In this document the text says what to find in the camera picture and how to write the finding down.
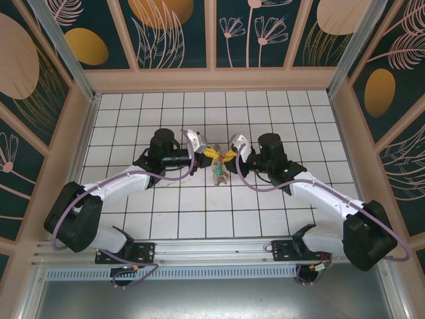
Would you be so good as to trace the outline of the grey metal sheet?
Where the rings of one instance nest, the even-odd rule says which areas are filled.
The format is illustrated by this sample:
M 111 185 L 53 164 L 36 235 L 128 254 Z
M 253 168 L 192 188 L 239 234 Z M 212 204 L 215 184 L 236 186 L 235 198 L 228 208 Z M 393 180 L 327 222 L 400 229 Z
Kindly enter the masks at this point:
M 147 280 L 129 290 L 109 282 L 49 282 L 36 319 L 396 319 L 380 286 L 292 278 Z

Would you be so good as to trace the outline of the aluminium table side rail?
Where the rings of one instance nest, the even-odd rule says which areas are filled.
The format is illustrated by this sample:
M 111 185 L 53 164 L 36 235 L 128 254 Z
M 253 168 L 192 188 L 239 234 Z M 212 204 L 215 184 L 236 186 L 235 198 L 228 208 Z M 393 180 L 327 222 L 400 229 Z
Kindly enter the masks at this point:
M 65 115 L 60 117 L 49 155 L 52 160 L 48 166 L 48 176 L 52 180 L 47 191 L 50 208 L 67 183 L 80 182 L 101 97 L 95 93 L 91 100 L 72 100 L 66 105 Z
M 358 189 L 359 199 L 370 202 L 375 198 L 373 190 L 377 159 L 373 151 L 371 136 L 359 107 L 357 99 L 351 91 L 340 91 L 331 99 L 331 105 L 337 117 L 339 129 L 354 182 Z

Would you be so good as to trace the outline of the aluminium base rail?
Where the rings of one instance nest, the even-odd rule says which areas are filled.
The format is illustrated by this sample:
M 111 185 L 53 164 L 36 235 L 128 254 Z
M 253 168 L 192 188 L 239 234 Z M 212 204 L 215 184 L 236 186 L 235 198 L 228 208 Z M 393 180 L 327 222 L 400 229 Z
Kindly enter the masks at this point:
M 153 262 L 161 266 L 270 265 L 274 258 L 269 243 L 274 239 L 156 240 Z M 96 255 L 92 248 L 80 253 L 56 251 L 45 241 L 37 244 L 30 261 L 34 266 L 83 267 L 94 266 Z

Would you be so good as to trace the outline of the aluminium corner post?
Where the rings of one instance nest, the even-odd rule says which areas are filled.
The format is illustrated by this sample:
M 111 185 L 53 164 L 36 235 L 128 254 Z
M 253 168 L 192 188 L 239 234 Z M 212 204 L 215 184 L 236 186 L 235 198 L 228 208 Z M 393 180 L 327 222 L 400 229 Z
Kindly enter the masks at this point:
M 64 33 L 54 20 L 54 17 L 51 15 L 48 5 L 44 2 L 44 0 L 27 0 L 27 2 L 31 6 L 34 14 L 39 18 L 39 21 L 49 36 L 49 39 L 55 44 L 59 55 L 62 57 L 68 70 L 73 75 L 74 80 L 80 87 L 84 96 L 90 102 L 93 101 L 95 92 L 93 91 L 93 88 L 89 83 L 79 61 L 72 52 Z
M 334 98 L 340 89 L 348 71 L 359 56 L 360 51 L 364 48 L 378 20 L 383 15 L 387 3 L 388 0 L 372 0 L 365 10 L 327 86 L 327 96 L 330 100 Z

